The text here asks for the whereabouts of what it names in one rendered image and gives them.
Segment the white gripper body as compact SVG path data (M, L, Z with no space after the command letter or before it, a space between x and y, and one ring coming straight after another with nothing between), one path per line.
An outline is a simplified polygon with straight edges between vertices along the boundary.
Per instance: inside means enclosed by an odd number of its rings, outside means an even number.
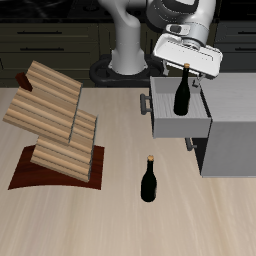
M209 45L199 50L185 46L183 40L175 35L162 34L153 50L153 56L165 60L168 65L182 69L190 65L190 73L204 74L207 79L218 76L223 54Z

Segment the dark wine bottle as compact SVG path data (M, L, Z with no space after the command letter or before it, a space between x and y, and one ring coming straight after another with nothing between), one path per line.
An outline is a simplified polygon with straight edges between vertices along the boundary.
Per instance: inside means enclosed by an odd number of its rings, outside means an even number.
M153 202L156 198L157 179L153 171L154 157L147 158L147 170L141 181L141 199L145 202Z
M188 85L188 74L190 65L184 64L183 75L180 85L175 93L174 113L178 116L185 116L188 113L190 101L190 89Z

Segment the grey cabinet drawer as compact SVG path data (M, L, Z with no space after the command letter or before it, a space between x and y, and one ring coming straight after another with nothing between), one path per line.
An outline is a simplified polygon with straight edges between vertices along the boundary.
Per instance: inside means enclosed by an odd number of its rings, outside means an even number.
M154 138L206 138L211 116L203 101L202 89L197 79L190 77L190 102L188 113L174 113L174 97L181 82L180 77L151 77L149 95L140 95L141 114L151 114Z

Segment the wooden wine rack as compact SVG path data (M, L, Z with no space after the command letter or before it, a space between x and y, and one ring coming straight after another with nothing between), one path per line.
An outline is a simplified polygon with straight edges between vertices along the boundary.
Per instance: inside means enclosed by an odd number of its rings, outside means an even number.
M9 187L100 189L104 149L95 144L98 118L79 108L83 85L37 61L15 79L19 89L3 121L38 138L23 149Z

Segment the grey cabinet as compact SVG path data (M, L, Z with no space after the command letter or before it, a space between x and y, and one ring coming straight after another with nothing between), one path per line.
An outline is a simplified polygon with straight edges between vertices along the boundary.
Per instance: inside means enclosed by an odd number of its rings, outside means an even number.
M192 139L200 175L256 177L256 73L220 73L201 88L212 121Z

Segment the dark kitchen cupboards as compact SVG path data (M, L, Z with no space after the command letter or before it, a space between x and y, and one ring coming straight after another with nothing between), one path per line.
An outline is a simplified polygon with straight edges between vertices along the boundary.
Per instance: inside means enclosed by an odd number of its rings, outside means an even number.
M222 73L256 73L256 0L217 0L207 43L222 51ZM97 0L0 0L0 87L16 87L34 60L92 87L90 66L114 48Z

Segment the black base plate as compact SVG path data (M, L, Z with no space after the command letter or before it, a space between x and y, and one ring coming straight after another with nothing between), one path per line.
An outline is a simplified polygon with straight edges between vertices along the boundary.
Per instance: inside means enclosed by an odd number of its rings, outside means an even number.
M110 54L103 54L89 71L90 79L99 88L147 88L151 77L167 77L163 75L162 61L145 55L147 68L135 75L121 75L109 68L112 60Z

